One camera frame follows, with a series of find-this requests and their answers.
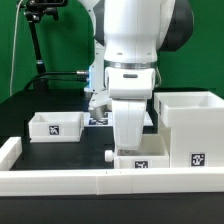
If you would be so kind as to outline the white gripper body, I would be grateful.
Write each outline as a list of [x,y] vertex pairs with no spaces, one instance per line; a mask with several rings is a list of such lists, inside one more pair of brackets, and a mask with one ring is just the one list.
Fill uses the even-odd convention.
[[155,70],[107,67],[108,92],[112,99],[113,134],[118,150],[140,146],[147,100],[152,98]]

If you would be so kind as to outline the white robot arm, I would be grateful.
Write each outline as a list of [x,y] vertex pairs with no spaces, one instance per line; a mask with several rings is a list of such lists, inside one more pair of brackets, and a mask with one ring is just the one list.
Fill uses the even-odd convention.
[[113,115],[118,150],[140,146],[147,101],[161,84],[159,51],[176,51],[191,37],[194,15],[189,0],[78,0],[88,12],[95,58],[86,90],[89,111]]

